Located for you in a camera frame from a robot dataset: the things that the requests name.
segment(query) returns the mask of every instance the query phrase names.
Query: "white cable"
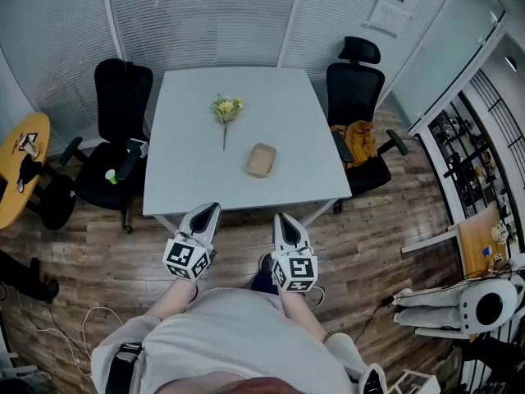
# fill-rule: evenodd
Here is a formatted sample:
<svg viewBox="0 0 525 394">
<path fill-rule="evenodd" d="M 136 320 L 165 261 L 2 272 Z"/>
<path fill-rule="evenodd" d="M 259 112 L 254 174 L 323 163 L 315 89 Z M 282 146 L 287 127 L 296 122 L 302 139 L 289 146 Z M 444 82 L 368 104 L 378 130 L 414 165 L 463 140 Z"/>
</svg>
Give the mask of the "white cable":
<svg viewBox="0 0 525 394">
<path fill-rule="evenodd" d="M 30 318 L 27 316 L 27 313 L 25 312 L 25 308 L 24 308 L 24 304 L 22 303 L 22 298 L 20 296 L 20 292 L 19 291 L 16 291 L 17 295 L 18 295 L 18 300 L 20 301 L 20 307 L 22 308 L 22 312 L 24 313 L 24 316 L 25 316 L 25 319 L 27 319 L 27 322 L 30 324 L 30 326 L 32 328 L 34 328 L 35 331 L 37 332 L 57 332 L 58 334 L 60 334 L 62 337 L 64 337 L 64 339 L 66 340 L 67 342 L 67 345 L 69 346 L 69 349 L 71 350 L 71 356 L 73 357 L 73 362 L 75 363 L 75 366 L 76 368 L 79 370 L 79 372 L 85 376 L 85 377 L 90 377 L 91 376 L 91 373 L 84 373 L 82 372 L 82 369 L 80 369 L 78 363 L 80 362 L 80 360 L 78 360 L 76 357 L 75 357 L 75 352 L 73 351 L 73 347 L 71 346 L 71 343 L 70 341 L 67 339 L 67 336 L 61 332 L 60 330 L 56 329 L 56 328 L 45 328 L 45 329 L 41 329 L 41 328 L 36 328 L 35 325 L 31 322 Z M 84 349 L 85 349 L 85 353 L 86 355 L 89 357 L 89 359 L 91 360 L 91 355 L 89 354 L 88 352 L 88 347 L 86 346 L 86 342 L 85 342 L 85 332 L 84 332 L 84 325 L 85 325 L 85 322 L 86 320 L 88 319 L 88 316 L 89 316 L 89 313 L 91 311 L 93 311 L 94 309 L 107 309 L 108 311 L 111 311 L 113 312 L 113 314 L 116 316 L 116 318 L 120 321 L 121 325 L 124 325 L 124 323 L 122 322 L 122 320 L 120 319 L 120 317 L 116 314 L 116 312 L 111 309 L 111 308 L 107 308 L 105 306 L 94 306 L 93 308 L 91 308 L 88 313 L 85 315 L 85 318 L 84 318 L 84 321 L 82 322 L 82 338 L 84 339 Z"/>
</svg>

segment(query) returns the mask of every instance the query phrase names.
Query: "wooden floor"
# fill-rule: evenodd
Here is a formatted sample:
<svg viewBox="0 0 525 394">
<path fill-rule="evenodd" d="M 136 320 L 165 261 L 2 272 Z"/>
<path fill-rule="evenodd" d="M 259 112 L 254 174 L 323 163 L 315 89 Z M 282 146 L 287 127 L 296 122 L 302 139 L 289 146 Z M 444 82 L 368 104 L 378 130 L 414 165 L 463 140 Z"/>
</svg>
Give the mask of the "wooden floor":
<svg viewBox="0 0 525 394">
<path fill-rule="evenodd" d="M 407 287 L 417 289 L 459 280 L 455 247 L 446 241 L 431 249 L 401 254 L 400 247 L 443 232 L 448 225 L 445 205 L 435 177 L 419 143 L 404 133 L 397 116 L 384 106 L 375 120 L 378 143 L 385 130 L 399 132 L 409 148 L 402 157 L 392 149 L 385 155 L 392 180 L 387 185 L 345 201 L 340 215 L 331 211 L 309 228 L 319 258 L 318 283 L 326 300 L 316 311 L 326 330 L 356 337 L 379 302 Z M 65 173 L 75 175 L 78 166 Z M 288 208 L 301 217 L 312 205 Z M 123 320 L 143 313 L 171 283 L 162 265 L 170 233 L 155 219 L 141 215 L 142 199 L 133 203 L 132 227 L 126 235 L 118 213 L 78 200 L 71 220 L 60 231 L 48 231 L 38 217 L 26 211 L 9 229 L 0 231 L 0 249 L 29 264 L 38 257 L 43 272 L 56 278 L 60 294 L 52 305 L 58 325 L 81 345 L 80 328 L 87 310 L 95 305 L 114 309 Z M 257 209 L 224 213 L 214 242 L 219 255 L 201 290 L 214 286 L 246 286 L 258 259 L 271 251 L 272 215 Z M 39 328 L 53 327 L 48 311 L 22 296 L 27 314 Z M 392 322 L 394 307 L 379 309 L 358 341 L 367 363 L 377 362 L 389 381 L 405 368 L 436 370 L 437 356 L 448 341 L 413 335 L 413 329 Z M 10 288 L 2 312 L 11 348 L 27 364 L 49 372 L 59 392 L 94 392 L 89 378 L 79 375 L 62 337 L 37 333 L 25 320 L 16 292 Z M 89 351 L 118 327 L 107 311 L 94 311 L 86 323 Z M 85 372 L 89 362 L 75 350 Z"/>
</svg>

